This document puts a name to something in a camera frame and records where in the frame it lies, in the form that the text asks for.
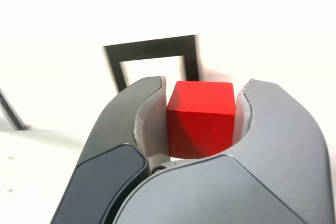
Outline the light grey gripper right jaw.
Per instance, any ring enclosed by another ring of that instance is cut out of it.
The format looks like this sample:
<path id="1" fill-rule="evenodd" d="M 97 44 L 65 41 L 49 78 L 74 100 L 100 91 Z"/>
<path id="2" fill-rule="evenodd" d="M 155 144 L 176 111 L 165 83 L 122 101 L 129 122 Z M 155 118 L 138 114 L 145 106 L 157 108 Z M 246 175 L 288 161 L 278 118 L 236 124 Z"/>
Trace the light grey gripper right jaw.
<path id="1" fill-rule="evenodd" d="M 142 182 L 115 223 L 328 223 L 329 154 L 312 115 L 275 83 L 250 80 L 241 139 Z"/>

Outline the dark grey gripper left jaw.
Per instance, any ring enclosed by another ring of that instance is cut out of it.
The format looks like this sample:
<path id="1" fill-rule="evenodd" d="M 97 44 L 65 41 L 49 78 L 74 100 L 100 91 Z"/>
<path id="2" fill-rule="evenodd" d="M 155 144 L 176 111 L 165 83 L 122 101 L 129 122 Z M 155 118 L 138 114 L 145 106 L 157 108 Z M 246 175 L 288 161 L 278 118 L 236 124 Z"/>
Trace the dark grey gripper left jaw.
<path id="1" fill-rule="evenodd" d="M 52 223 L 112 223 L 127 196 L 170 159 L 166 79 L 143 78 L 99 115 Z"/>

